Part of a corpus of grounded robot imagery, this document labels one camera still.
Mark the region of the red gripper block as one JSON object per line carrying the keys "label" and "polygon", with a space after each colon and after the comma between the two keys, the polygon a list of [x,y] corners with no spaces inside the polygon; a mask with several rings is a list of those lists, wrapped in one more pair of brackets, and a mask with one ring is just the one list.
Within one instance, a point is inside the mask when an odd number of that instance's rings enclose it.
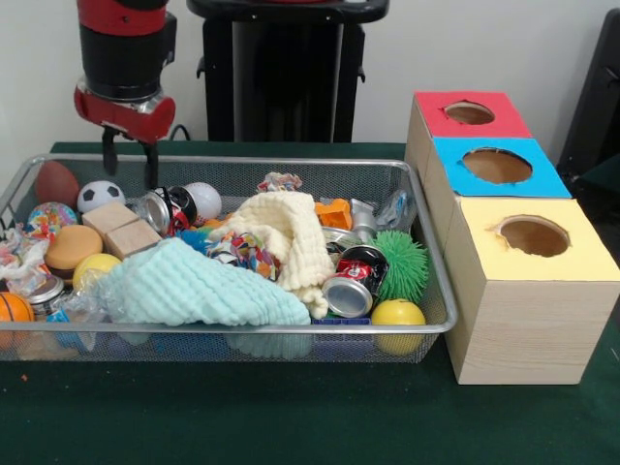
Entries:
{"label": "red gripper block", "polygon": [[102,153],[104,169],[116,175],[117,153],[114,139],[118,131],[133,140],[143,141],[146,156],[144,184],[155,189],[159,184],[159,151],[157,141],[169,132],[175,117],[175,102],[162,91],[144,102],[115,102],[94,94],[84,81],[74,91],[77,114],[84,120],[104,127]]}

